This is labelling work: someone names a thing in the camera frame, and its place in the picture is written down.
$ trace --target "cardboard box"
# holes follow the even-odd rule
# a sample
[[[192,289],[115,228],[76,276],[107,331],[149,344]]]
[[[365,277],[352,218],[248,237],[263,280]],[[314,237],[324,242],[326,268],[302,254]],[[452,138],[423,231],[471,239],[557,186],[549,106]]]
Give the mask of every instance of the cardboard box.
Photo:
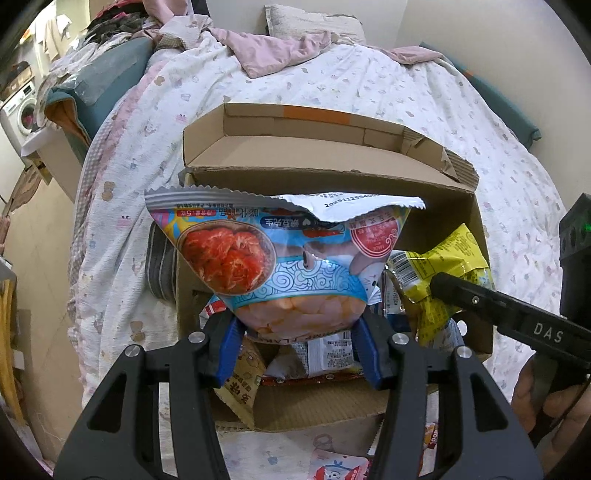
[[[420,196],[397,248],[423,252],[462,222],[485,258],[486,241],[474,191],[472,165],[402,125],[314,108],[227,103],[184,130],[186,184],[206,184],[264,195],[356,192]],[[185,261],[178,262],[179,335],[199,327],[211,296]],[[480,359],[492,353],[493,329],[467,318],[465,341]],[[263,432],[303,429],[383,413],[388,392],[365,380],[259,389],[255,426]],[[244,425],[215,395],[218,427]]]

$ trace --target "red label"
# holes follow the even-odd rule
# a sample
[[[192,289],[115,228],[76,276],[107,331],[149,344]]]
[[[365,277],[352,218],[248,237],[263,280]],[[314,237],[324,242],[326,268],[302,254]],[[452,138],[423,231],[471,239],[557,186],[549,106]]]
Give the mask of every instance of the red label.
[[[226,310],[226,304],[221,300],[216,300],[209,305],[205,305],[205,312],[211,316],[214,313],[224,312]]]
[[[177,210],[179,217],[215,217],[215,210]]]
[[[398,223],[390,217],[383,222],[366,222],[366,226],[351,230],[351,239],[361,252],[370,258],[388,255],[398,240]]]

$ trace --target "pillow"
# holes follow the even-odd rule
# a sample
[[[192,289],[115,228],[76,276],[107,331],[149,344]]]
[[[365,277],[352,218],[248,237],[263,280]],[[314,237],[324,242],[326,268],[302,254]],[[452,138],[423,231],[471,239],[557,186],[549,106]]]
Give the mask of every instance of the pillow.
[[[312,13],[286,5],[266,5],[265,15],[272,37],[299,40],[307,33],[329,31],[365,45],[361,22],[352,15]]]

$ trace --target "shrimp chip bag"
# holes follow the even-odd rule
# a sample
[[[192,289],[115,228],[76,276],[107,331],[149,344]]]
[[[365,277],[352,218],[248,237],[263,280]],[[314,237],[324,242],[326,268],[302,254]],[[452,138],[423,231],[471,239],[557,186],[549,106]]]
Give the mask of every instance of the shrimp chip bag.
[[[259,342],[350,328],[417,197],[265,197],[214,187],[146,192],[148,211],[193,271]]]

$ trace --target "floor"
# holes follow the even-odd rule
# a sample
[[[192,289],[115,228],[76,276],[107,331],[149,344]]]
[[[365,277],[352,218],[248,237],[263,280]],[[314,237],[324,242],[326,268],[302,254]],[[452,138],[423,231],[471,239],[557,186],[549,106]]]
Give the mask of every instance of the floor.
[[[67,264],[73,204],[59,185],[41,182],[11,214],[5,258],[17,274],[17,347],[27,416],[44,457],[55,461],[82,411],[78,357],[67,337]]]

